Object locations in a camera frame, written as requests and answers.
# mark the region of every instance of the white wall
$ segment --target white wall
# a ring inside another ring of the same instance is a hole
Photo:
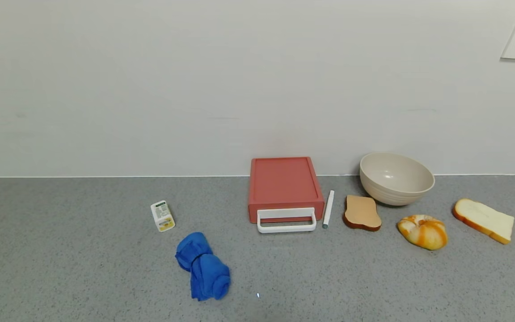
[[[0,176],[515,174],[514,25],[515,0],[0,0]]]

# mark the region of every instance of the red drawer box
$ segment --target red drawer box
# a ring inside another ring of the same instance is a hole
[[[249,221],[258,221],[258,210],[280,208],[315,208],[315,218],[321,219],[325,199],[321,193],[310,157],[276,157],[253,159],[249,175]],[[263,222],[294,222],[311,220],[269,218]]]

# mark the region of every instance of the white handle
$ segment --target white handle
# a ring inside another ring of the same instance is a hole
[[[298,218],[311,216],[313,224],[310,225],[293,225],[293,226],[262,226],[262,219],[271,218]],[[294,232],[310,232],[317,227],[315,219],[315,208],[284,208],[284,209],[263,209],[257,211],[257,230],[262,233],[294,233]]]

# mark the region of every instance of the white bread slice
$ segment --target white bread slice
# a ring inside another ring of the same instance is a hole
[[[460,199],[454,205],[452,214],[464,224],[500,243],[507,244],[511,240],[514,218],[485,204],[468,198]]]

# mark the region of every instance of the brown bread slice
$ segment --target brown bread slice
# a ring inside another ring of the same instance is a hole
[[[343,222],[349,228],[370,230],[376,232],[380,229],[382,221],[376,213],[376,203],[372,198],[365,196],[347,196],[347,210],[343,214]]]

